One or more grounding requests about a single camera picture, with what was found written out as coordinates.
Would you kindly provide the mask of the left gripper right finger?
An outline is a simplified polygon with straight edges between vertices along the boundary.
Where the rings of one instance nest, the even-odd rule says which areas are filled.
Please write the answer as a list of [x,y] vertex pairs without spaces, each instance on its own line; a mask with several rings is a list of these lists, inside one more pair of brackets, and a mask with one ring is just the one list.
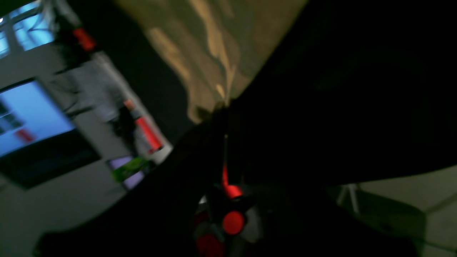
[[324,187],[456,165],[456,1],[311,0],[232,107],[230,163],[285,197],[272,255],[417,257]]

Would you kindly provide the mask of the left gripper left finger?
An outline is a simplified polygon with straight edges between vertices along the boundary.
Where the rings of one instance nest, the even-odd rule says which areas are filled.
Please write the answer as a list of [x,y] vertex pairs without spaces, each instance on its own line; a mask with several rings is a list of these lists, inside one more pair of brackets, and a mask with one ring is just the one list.
[[222,172],[227,109],[192,128],[134,189],[101,215],[43,234],[35,257],[198,257],[193,239],[200,199]]

